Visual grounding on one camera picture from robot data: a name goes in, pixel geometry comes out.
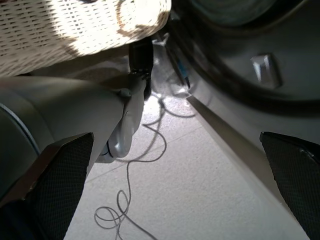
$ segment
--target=black mesh panel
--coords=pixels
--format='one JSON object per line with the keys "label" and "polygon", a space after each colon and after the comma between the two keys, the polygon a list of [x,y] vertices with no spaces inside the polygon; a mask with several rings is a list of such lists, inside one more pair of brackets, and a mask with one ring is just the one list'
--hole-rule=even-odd
{"label": "black mesh panel", "polygon": [[311,240],[320,239],[320,146],[271,132],[260,136],[274,180]]}
{"label": "black mesh panel", "polygon": [[27,200],[50,240],[62,240],[82,195],[93,137],[65,144],[41,175]]}

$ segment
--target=washing machine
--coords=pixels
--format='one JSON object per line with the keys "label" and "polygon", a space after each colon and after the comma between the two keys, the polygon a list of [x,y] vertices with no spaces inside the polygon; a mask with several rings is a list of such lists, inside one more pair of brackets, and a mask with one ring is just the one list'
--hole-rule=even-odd
{"label": "washing machine", "polygon": [[172,8],[169,48],[187,72],[194,110],[249,182],[319,239],[320,2],[185,0]]}

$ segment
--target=white wicker basket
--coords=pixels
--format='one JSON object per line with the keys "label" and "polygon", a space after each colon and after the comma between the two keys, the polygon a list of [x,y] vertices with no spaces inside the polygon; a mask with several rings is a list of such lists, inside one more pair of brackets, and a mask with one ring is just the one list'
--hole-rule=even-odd
{"label": "white wicker basket", "polygon": [[0,0],[0,77],[140,40],[170,9],[171,0]]}

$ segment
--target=white floor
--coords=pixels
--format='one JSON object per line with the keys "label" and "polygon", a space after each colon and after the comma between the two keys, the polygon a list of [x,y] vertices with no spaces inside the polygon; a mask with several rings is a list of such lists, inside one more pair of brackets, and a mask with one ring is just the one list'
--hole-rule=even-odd
{"label": "white floor", "polygon": [[[179,115],[192,115],[187,102],[168,98],[167,108]],[[159,117],[157,99],[145,105],[142,123]],[[289,231],[263,201],[249,189],[216,142],[196,118],[166,114],[160,132],[167,141],[163,157],[154,163],[132,163],[132,202],[128,215],[159,240],[303,240],[301,229]],[[140,127],[129,156],[144,153],[154,133]],[[164,142],[156,138],[142,160],[157,158]],[[100,206],[117,209],[119,190],[128,191],[126,165],[96,163],[86,181],[82,198],[65,236],[67,240],[113,240],[116,230],[99,228],[94,221]],[[124,240],[148,240],[125,220]]]}

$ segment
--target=washing machine drum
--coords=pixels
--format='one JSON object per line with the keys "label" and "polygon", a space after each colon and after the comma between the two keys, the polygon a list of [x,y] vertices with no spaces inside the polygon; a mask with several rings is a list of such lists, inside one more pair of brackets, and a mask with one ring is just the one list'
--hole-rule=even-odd
{"label": "washing machine drum", "polygon": [[278,0],[190,0],[213,23],[239,27],[267,12]]}

